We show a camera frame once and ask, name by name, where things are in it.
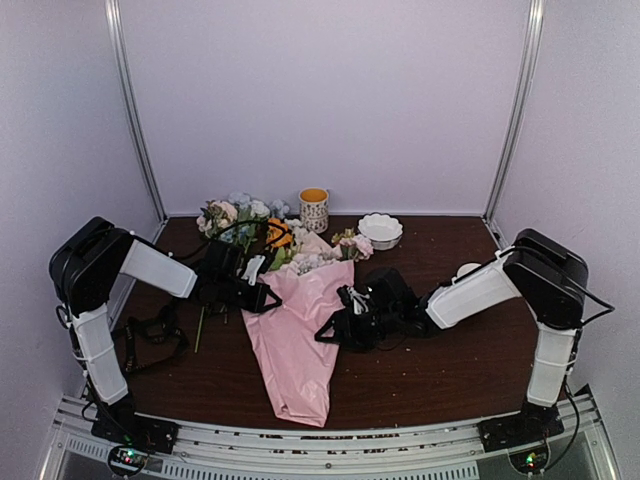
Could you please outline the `pink wrapping paper sheet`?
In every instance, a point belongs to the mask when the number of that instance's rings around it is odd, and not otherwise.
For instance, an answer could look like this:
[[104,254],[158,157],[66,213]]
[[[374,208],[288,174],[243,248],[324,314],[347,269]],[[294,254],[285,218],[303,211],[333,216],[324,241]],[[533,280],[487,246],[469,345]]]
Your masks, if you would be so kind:
[[304,274],[299,267],[302,259],[330,251],[325,240],[310,233],[294,261],[260,276],[282,305],[263,314],[242,312],[274,414],[315,427],[327,421],[339,347],[314,335],[343,307],[337,289],[354,284],[354,262],[337,261]]

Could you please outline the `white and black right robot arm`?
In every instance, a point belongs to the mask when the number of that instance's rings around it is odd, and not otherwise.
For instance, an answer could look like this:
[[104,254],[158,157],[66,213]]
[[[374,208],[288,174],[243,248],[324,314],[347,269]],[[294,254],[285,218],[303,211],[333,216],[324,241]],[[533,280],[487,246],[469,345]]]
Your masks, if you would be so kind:
[[370,272],[364,289],[343,285],[342,309],[316,331],[316,341],[368,352],[392,333],[427,338],[511,299],[527,305],[538,328],[529,406],[513,419],[519,440],[535,440],[551,424],[548,408],[559,398],[576,336],[583,327],[588,266],[577,254],[535,229],[483,264],[466,264],[429,294],[417,296],[400,272]]

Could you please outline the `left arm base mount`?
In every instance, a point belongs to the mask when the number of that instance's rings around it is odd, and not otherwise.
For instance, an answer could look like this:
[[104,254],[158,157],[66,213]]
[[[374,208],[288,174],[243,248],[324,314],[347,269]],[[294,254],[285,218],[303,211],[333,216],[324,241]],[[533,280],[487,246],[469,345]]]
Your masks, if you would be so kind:
[[125,433],[107,420],[99,420],[91,428],[91,434],[95,437],[163,454],[172,453],[178,431],[179,425],[175,422],[141,416],[135,417],[135,425],[130,433]]

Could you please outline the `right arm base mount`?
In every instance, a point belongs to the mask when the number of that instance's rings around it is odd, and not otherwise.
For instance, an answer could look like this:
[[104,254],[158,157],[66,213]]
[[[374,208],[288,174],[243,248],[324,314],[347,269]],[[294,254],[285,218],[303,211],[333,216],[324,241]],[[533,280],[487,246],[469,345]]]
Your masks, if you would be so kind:
[[565,431],[560,419],[540,423],[519,414],[483,420],[477,427],[486,453],[541,442]]

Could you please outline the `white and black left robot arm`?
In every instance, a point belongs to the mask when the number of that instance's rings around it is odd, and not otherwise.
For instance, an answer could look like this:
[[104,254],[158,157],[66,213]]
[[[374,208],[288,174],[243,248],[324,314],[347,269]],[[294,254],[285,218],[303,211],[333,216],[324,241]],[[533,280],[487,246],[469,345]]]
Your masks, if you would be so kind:
[[53,254],[49,274],[100,402],[114,405],[129,392],[109,321],[108,302],[119,277],[131,277],[175,298],[220,302],[261,314],[282,304],[258,279],[265,261],[263,255],[245,259],[241,248],[212,239],[200,263],[190,267],[102,217],[90,219]]

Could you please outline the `orange fake flower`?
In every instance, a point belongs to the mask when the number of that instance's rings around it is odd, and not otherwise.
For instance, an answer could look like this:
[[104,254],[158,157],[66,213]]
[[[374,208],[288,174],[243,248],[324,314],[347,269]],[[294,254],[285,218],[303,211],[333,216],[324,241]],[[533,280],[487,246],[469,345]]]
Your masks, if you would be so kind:
[[293,243],[293,233],[288,224],[278,218],[270,218],[265,249],[271,260],[269,270],[279,270],[287,260],[287,255]]

